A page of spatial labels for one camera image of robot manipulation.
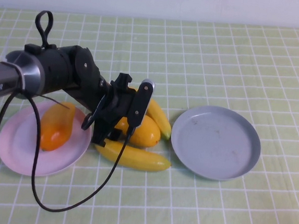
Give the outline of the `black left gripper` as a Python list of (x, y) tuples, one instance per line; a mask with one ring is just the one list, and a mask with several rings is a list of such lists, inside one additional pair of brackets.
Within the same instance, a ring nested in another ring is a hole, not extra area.
[(131, 103), (137, 93), (129, 87), (132, 77), (127, 73), (120, 73), (116, 80), (107, 83), (107, 92), (104, 104), (94, 119), (94, 128), (91, 142), (105, 147), (105, 139), (118, 141), (123, 139), (123, 132), (114, 128), (122, 117), (126, 117)]

